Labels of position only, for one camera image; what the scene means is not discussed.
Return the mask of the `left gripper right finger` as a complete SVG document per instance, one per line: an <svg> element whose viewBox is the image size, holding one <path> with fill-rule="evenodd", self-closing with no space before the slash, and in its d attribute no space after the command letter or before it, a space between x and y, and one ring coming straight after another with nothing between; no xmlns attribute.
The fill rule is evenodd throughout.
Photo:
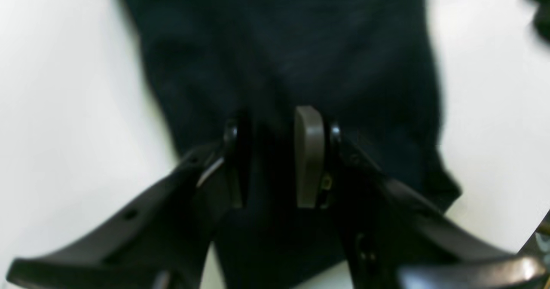
<svg viewBox="0 0 550 289"><path fill-rule="evenodd" d="M311 106L294 119L297 207L325 210L356 289L545 289L547 267L483 242L388 176Z"/></svg>

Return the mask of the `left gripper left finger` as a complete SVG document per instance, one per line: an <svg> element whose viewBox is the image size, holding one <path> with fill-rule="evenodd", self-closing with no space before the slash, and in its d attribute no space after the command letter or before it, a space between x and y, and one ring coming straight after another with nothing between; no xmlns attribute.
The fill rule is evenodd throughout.
<svg viewBox="0 0 550 289"><path fill-rule="evenodd" d="M253 131L246 114L223 138L194 147L165 178L79 240L15 259L6 283L23 289L198 289L227 213L245 207Z"/></svg>

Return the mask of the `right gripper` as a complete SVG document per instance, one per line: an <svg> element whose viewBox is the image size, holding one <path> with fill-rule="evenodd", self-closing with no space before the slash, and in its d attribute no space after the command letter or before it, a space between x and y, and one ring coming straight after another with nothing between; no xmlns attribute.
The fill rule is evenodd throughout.
<svg viewBox="0 0 550 289"><path fill-rule="evenodd" d="M529 0L535 5L532 26L539 38L550 44L550 0Z"/></svg>

